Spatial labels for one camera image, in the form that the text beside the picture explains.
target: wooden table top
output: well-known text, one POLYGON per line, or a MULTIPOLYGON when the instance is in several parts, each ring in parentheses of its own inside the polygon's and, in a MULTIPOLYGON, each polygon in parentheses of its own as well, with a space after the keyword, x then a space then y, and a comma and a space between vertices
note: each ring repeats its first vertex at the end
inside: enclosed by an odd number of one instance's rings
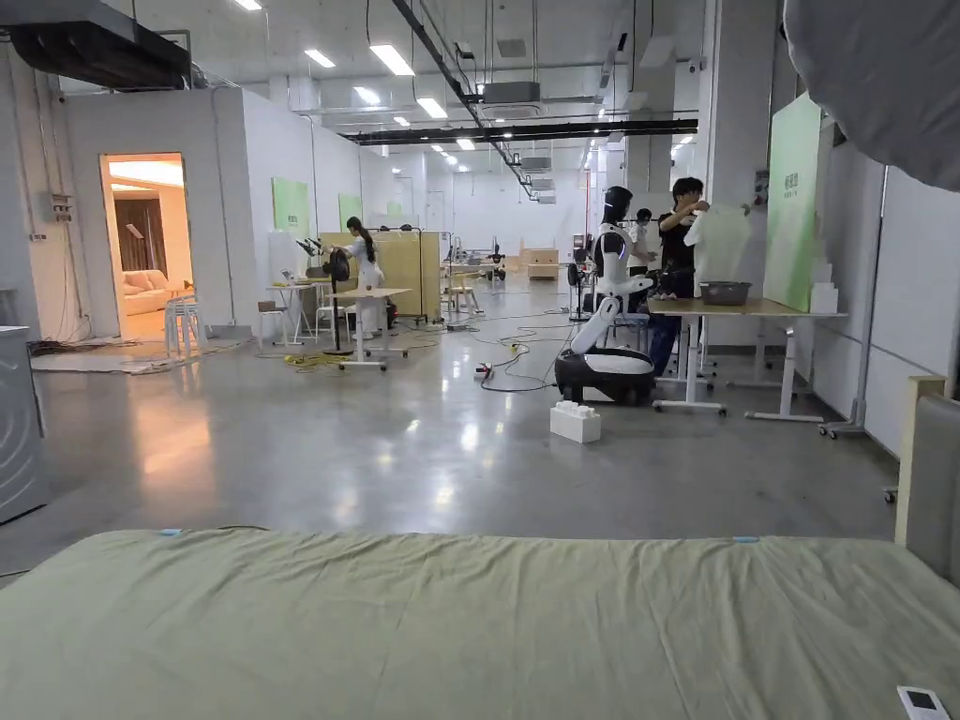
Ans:
POLYGON ((843 318, 846 313, 831 313, 829 315, 813 315, 795 310, 792 307, 781 305, 766 298, 750 298, 745 305, 708 305, 702 300, 649 300, 647 307, 650 312, 658 315, 725 315, 752 316, 755 318, 843 318))
POLYGON ((400 295, 402 293, 412 292, 409 287, 375 287, 372 290, 367 288, 357 288, 356 290, 346 290, 343 293, 337 293, 333 298, 338 300, 382 300, 390 295, 400 295))

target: air conditioner unit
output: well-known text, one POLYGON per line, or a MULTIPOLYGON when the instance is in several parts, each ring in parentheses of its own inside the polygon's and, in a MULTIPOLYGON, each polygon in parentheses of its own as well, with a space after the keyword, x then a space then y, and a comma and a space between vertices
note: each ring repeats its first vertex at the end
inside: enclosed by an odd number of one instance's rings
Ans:
POLYGON ((545 173, 553 169, 553 160, 549 157, 530 156, 520 159, 520 170, 524 173, 545 173))

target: black pipe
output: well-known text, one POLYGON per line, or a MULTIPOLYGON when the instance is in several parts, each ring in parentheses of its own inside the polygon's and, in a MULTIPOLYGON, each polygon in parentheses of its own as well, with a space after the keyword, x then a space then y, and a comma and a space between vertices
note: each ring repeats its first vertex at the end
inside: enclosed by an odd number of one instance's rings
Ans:
POLYGON ((575 137, 609 137, 615 132, 625 135, 672 135, 697 132, 696 119, 685 120, 629 120, 622 123, 538 123, 537 125, 514 125, 495 128, 435 128, 428 130, 399 130, 381 132, 360 132, 345 134, 344 137, 358 145, 431 145, 452 143, 460 138, 474 142, 505 142, 520 140, 559 140, 575 137))

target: white box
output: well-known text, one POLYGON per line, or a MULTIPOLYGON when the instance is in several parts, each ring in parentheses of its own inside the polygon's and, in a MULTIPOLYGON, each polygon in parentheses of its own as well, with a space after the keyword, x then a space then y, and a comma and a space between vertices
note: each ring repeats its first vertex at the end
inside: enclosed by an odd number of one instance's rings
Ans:
POLYGON ((561 400, 550 408, 550 432, 578 443, 592 443, 600 440, 600 416, 591 407, 561 400))

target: white cloth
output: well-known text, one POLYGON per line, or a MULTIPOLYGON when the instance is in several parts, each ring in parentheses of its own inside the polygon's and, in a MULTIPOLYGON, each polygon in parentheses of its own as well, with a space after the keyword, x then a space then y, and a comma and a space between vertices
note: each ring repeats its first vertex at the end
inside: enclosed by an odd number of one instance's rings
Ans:
MULTIPOLYGON (((366 289, 383 287, 383 271, 376 262, 376 248, 374 245, 373 262, 367 258, 367 243, 362 237, 358 237, 353 245, 350 246, 350 254, 357 261, 357 287, 366 289)), ((382 309, 373 303, 365 303, 369 307, 363 310, 363 327, 365 332, 375 332, 377 329, 386 331, 385 327, 380 327, 382 320, 382 309)))
POLYGON ((857 150, 960 192, 960 3, 787 0, 783 22, 810 98, 857 150))
POLYGON ((697 215, 684 243, 693 251, 693 297, 700 297, 700 283, 736 278, 753 228, 742 207, 714 205, 697 215))

